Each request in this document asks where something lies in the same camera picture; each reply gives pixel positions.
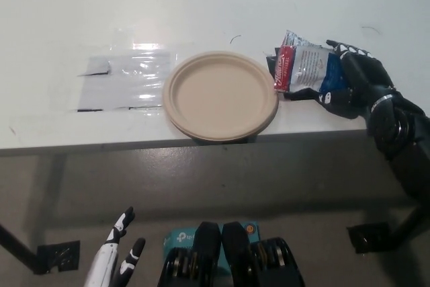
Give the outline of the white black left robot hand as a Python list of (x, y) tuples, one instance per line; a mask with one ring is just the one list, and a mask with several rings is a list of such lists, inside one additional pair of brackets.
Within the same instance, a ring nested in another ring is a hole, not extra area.
[(133, 207), (129, 207), (119, 216), (104, 244), (96, 253), (84, 286), (125, 287), (128, 285), (146, 244), (145, 238), (137, 239), (119, 268), (116, 269), (120, 240), (125, 236), (126, 229), (134, 218)]

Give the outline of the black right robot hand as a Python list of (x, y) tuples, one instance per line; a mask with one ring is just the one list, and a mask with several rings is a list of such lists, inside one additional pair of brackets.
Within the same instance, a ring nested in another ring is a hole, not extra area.
[(328, 112), (347, 119), (355, 119), (383, 96), (394, 84), (383, 64), (370, 52), (335, 40), (327, 40), (341, 63), (346, 87), (322, 91), (316, 101)]

